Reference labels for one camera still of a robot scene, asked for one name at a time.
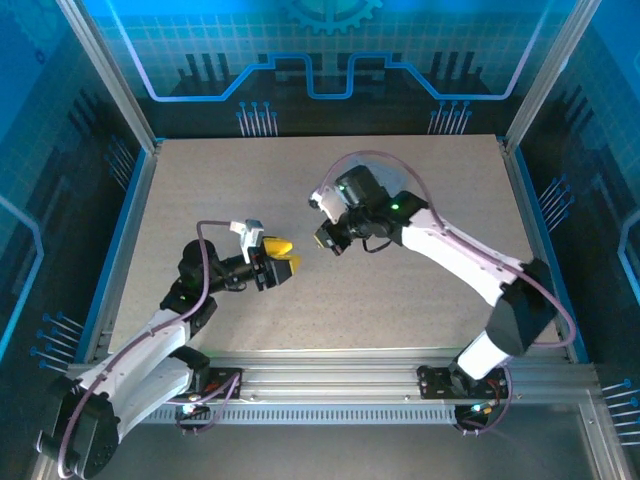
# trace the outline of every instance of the cable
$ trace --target cable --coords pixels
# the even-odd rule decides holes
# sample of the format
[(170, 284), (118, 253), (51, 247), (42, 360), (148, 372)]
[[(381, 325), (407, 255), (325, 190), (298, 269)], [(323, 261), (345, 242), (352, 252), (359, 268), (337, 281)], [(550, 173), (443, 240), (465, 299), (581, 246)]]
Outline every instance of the cable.
[(382, 245), (380, 245), (379, 247), (376, 248), (372, 248), (371, 250), (369, 250), (369, 247), (367, 246), (367, 241), (363, 238), (362, 239), (362, 248), (364, 249), (365, 252), (367, 253), (378, 253), (381, 252), (382, 250), (384, 250), (385, 248), (387, 248), (389, 245), (391, 245), (391, 240), (389, 240), (386, 243), (383, 243)]
[[(462, 420), (464, 423), (467, 423), (469, 425), (472, 425), (475, 427), (479, 426), (479, 428), (474, 430), (476, 435), (490, 432), (491, 430), (496, 428), (496, 426), (498, 426), (498, 424), (504, 419), (505, 415), (507, 414), (507, 410), (509, 410), (509, 407), (511, 406), (511, 401), (513, 400), (513, 378), (511, 377), (511, 370), (506, 364), (501, 365), (501, 367), (502, 367), (502, 370), (504, 371), (504, 376), (507, 380), (507, 390), (509, 393), (507, 394), (507, 399), (504, 402), (504, 407), (502, 407), (502, 411), (500, 412), (500, 415), (498, 415), (498, 418), (496, 418), (493, 422), (491, 422), (490, 425), (482, 425), (477, 422), (472, 422), (471, 420)], [(461, 429), (460, 426), (455, 425), (455, 427), (464, 433), (463, 429)]]
[(180, 428), (182, 430), (183, 434), (192, 434), (192, 435), (198, 435), (200, 433), (206, 432), (207, 430), (210, 430), (211, 428), (213, 428), (219, 421), (220, 418), (222, 417), (222, 412), (224, 412), (224, 409), (227, 407), (227, 404), (229, 403), (229, 400), (231, 399), (231, 396), (233, 395), (233, 391), (235, 390), (236, 386), (238, 385), (238, 381), (240, 380), (240, 374), (236, 373), (233, 377), (231, 377), (229, 380), (227, 380), (224, 385), (222, 385), (218, 390), (216, 390), (216, 392), (218, 391), (224, 391), (227, 387), (229, 387), (229, 385), (231, 385), (229, 387), (229, 391), (227, 392), (227, 396), (224, 399), (224, 402), (222, 402), (222, 405), (220, 405), (220, 409), (216, 412), (215, 415), (211, 416), (211, 420), (209, 420), (209, 423), (207, 423), (206, 425), (198, 428), (198, 427), (193, 427), (193, 428), (184, 428), (182, 426), (182, 424), (180, 423), (180, 420), (176, 421), (176, 426), (178, 428)]
[[(198, 242), (200, 244), (200, 253), (202, 254), (202, 264), (208, 265), (209, 255), (207, 254), (207, 247), (204, 242), (204, 235), (202, 234), (203, 225), (216, 225), (216, 226), (230, 227), (231, 222), (224, 222), (224, 221), (218, 221), (218, 220), (200, 220), (196, 224), (196, 231), (198, 232)], [(198, 299), (196, 304), (193, 307), (191, 307), (188, 311), (183, 313), (182, 315), (179, 315), (176, 318), (173, 318), (171, 320), (167, 320), (166, 322), (163, 322), (153, 327), (149, 331), (145, 332), (144, 334), (132, 340), (131, 343), (126, 345), (122, 350), (120, 350), (116, 355), (114, 355), (114, 357), (109, 361), (109, 363), (107, 363), (107, 366), (105, 367), (104, 371), (100, 375), (98, 375), (96, 379), (93, 381), (93, 383), (89, 386), (89, 388), (87, 388), (87, 391), (84, 393), (84, 395), (78, 402), (78, 405), (76, 406), (73, 413), (71, 414), (71, 417), (69, 418), (69, 422), (67, 423), (67, 427), (65, 428), (64, 433), (62, 435), (62, 441), (60, 442), (60, 450), (58, 452), (58, 475), (60, 476), (60, 478), (71, 478), (73, 476), (73, 472), (65, 468), (64, 462), (67, 457), (67, 450), (69, 449), (71, 433), (73, 432), (73, 429), (75, 428), (76, 423), (78, 423), (78, 419), (80, 418), (82, 409), (84, 408), (85, 404), (89, 400), (89, 397), (91, 397), (92, 393), (96, 390), (96, 388), (98, 388), (98, 385), (100, 385), (100, 383), (102, 383), (104, 380), (107, 379), (107, 374), (113, 370), (113, 367), (115, 367), (116, 364), (127, 353), (129, 353), (133, 348), (139, 345), (140, 342), (142, 342), (143, 340), (146, 340), (150, 336), (155, 335), (161, 330), (167, 327), (170, 327), (171, 325), (175, 325), (179, 322), (184, 321), (186, 318), (189, 318), (191, 315), (193, 315), (202, 306), (207, 296), (209, 295), (209, 269), (203, 268), (202, 270), (203, 270), (202, 294), (200, 295), (200, 298)]]
[(472, 243), (468, 242), (464, 238), (456, 235), (454, 232), (449, 230), (445, 225), (444, 221), (442, 220), (442, 218), (440, 217), (440, 215), (438, 214), (438, 211), (435, 208), (435, 204), (433, 203), (433, 198), (431, 198), (431, 194), (429, 193), (429, 190), (427, 189), (427, 186), (422, 180), (422, 178), (420, 177), (420, 175), (418, 175), (418, 173), (411, 166), (409, 166), (406, 162), (399, 159), (398, 157), (391, 155), (390, 153), (381, 152), (378, 150), (360, 150), (357, 152), (349, 153), (344, 157), (338, 159), (329, 168), (329, 171), (327, 172), (325, 177), (322, 179), (322, 183), (320, 184), (320, 187), (318, 187), (318, 190), (317, 190), (318, 193), (324, 191), (325, 187), (329, 182), (329, 177), (335, 171), (337, 171), (339, 167), (341, 167), (348, 160), (356, 156), (362, 156), (362, 155), (376, 155), (400, 164), (414, 178), (414, 180), (418, 182), (418, 185), (422, 190), (425, 200), (429, 204), (429, 209), (431, 211), (431, 214), (433, 215), (433, 219), (436, 222), (436, 225), (440, 229), (441, 233), (448, 235), (449, 238), (451, 238), (454, 242), (456, 242), (465, 250), (471, 253), (474, 253), (475, 255), (478, 255), (480, 258), (488, 261), (489, 263), (495, 265), (496, 267), (502, 268), (503, 270), (506, 270), (512, 275), (515, 275), (518, 278), (522, 279), (523, 281), (527, 282), (529, 285), (535, 288), (538, 292), (540, 292), (540, 294), (544, 298), (546, 298), (549, 301), (549, 303), (551, 303), (551, 305), (555, 307), (556, 310), (558, 310), (558, 313), (560, 313), (560, 315), (562, 315), (562, 317), (565, 319), (565, 321), (567, 322), (567, 326), (569, 328), (567, 338), (559, 342), (552, 342), (552, 343), (536, 342), (533, 344), (533, 346), (541, 347), (541, 348), (559, 348), (559, 347), (569, 346), (574, 342), (574, 340), (576, 339), (576, 333), (577, 333), (576, 324), (573, 318), (571, 317), (571, 314), (567, 311), (566, 308), (564, 308), (564, 305), (562, 305), (562, 303), (551, 292), (549, 292), (549, 290), (544, 288), (540, 283), (538, 283), (536, 280), (531, 278), (531, 276), (527, 275), (525, 272), (522, 272), (517, 268), (512, 267), (511, 265), (504, 264), (500, 259), (495, 258), (493, 255), (481, 250), (480, 248), (476, 247)]

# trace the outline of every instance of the gear logo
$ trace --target gear logo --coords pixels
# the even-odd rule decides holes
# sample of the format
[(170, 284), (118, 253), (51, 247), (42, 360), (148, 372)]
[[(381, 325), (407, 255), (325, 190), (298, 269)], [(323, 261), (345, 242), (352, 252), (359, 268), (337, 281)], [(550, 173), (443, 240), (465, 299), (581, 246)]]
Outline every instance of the gear logo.
[(327, 35), (360, 28), (360, 22), (373, 18), (373, 10), (381, 6), (382, 0), (282, 0), (290, 20), (301, 28), (311, 27), (315, 34)]
[(0, 7), (13, 15), (37, 49), (44, 50), (54, 40), (61, 15), (55, 0), (3, 0)]

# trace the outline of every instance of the aluminum frame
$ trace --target aluminum frame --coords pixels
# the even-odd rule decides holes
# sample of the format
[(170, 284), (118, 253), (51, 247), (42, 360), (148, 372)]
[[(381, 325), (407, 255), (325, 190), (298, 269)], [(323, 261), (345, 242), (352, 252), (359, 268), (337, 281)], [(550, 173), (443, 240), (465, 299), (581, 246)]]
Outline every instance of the aluminum frame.
[(601, 0), (578, 0), (574, 5), (507, 130), (507, 152), (513, 152), (520, 145), (600, 2)]
[(156, 136), (86, 8), (81, 1), (56, 0), (56, 3), (67, 18), (140, 146), (148, 154), (154, 154)]

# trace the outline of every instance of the yellow object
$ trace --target yellow object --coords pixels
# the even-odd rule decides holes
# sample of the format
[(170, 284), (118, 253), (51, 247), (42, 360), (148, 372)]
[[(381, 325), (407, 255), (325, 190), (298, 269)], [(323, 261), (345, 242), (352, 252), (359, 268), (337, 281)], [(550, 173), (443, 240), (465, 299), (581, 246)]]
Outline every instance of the yellow object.
[(295, 274), (296, 270), (300, 266), (299, 255), (287, 255), (293, 250), (293, 243), (289, 240), (279, 237), (264, 237), (263, 238), (264, 249), (271, 258), (276, 260), (288, 260), (291, 273)]

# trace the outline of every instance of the black bracket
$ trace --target black bracket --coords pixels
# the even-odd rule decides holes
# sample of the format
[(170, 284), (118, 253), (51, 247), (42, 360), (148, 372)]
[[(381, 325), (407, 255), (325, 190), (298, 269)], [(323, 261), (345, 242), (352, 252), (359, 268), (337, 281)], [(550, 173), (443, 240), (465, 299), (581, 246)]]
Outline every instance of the black bracket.
[[(219, 388), (236, 373), (240, 375), (240, 378), (238, 379), (236, 387), (233, 389), (233, 393), (229, 398), (231, 400), (239, 399), (240, 390), (242, 388), (241, 387), (242, 386), (242, 369), (241, 368), (213, 368), (213, 367), (209, 368), (209, 382), (207, 386), (207, 391), (210, 392), (215, 390), (216, 388)], [(214, 398), (216, 400), (224, 400), (225, 398), (227, 398), (227, 395), (229, 394), (229, 388), (230, 387), (226, 388), (223, 392), (221, 392), (219, 395), (216, 395)]]
[(492, 400), (496, 395), (502, 400), (509, 394), (507, 380), (501, 368), (491, 370), (482, 381), (478, 382), (478, 385), (471, 389), (468, 396), (455, 393), (451, 383), (451, 372), (447, 367), (423, 365), (418, 367), (416, 373), (422, 400)]

